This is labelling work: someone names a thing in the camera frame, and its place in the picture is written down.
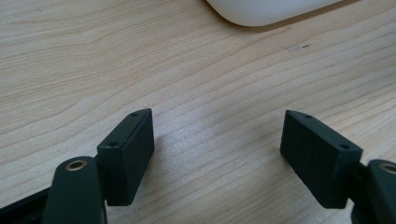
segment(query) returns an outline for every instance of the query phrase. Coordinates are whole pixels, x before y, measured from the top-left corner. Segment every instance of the white device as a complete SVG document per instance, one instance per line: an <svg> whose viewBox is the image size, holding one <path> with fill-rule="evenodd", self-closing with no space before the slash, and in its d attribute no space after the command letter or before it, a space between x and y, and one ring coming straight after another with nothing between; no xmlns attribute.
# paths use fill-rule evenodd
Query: white device
<svg viewBox="0 0 396 224"><path fill-rule="evenodd" d="M244 26L263 26L342 0L207 0L225 19Z"/></svg>

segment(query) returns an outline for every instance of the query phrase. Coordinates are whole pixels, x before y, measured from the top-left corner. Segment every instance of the wooden table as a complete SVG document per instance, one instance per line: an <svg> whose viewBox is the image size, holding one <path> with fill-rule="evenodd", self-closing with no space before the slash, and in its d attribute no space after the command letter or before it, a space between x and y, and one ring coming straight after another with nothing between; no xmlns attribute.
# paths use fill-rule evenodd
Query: wooden table
<svg viewBox="0 0 396 224"><path fill-rule="evenodd" d="M396 2L344 1L260 28L206 1L0 2L0 206L50 185L128 113L156 151L109 223L350 223L282 159L286 109L396 161Z"/></svg>

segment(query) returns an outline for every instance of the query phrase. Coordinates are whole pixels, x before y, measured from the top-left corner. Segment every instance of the screw hole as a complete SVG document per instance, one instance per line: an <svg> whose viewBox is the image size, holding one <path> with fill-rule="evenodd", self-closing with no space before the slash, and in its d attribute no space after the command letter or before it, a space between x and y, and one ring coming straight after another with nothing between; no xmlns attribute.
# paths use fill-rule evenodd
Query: screw hole
<svg viewBox="0 0 396 224"><path fill-rule="evenodd" d="M350 146L345 144L341 144L340 147L343 149L350 149Z"/></svg>
<svg viewBox="0 0 396 224"><path fill-rule="evenodd" d="M72 161L66 165L67 171L77 171L87 165L86 161Z"/></svg>
<svg viewBox="0 0 396 224"><path fill-rule="evenodd" d="M119 143L118 142L111 142L108 145L111 146L111 147L117 147L119 145Z"/></svg>
<svg viewBox="0 0 396 224"><path fill-rule="evenodd" d="M396 166L389 163L381 163L379 165L384 171L396 175Z"/></svg>

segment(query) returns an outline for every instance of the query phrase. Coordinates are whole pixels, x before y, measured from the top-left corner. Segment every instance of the light wood surface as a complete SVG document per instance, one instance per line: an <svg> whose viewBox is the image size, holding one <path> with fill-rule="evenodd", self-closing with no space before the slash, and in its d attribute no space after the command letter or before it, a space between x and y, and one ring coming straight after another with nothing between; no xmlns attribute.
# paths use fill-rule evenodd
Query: light wood surface
<svg viewBox="0 0 396 224"><path fill-rule="evenodd" d="M205 1L0 2L0 206L50 185L151 107L156 151L109 223L350 223L279 153L284 112L312 114L396 161L396 2L361 0L267 27Z"/></svg>

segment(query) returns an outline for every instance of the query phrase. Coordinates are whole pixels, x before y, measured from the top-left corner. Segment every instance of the white object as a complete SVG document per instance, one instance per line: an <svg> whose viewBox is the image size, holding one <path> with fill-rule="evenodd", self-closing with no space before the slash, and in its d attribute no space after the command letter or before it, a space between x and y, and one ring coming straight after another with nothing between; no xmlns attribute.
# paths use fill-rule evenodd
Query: white object
<svg viewBox="0 0 396 224"><path fill-rule="evenodd" d="M326 7L341 0L207 0L225 19L244 26L263 26Z"/></svg>

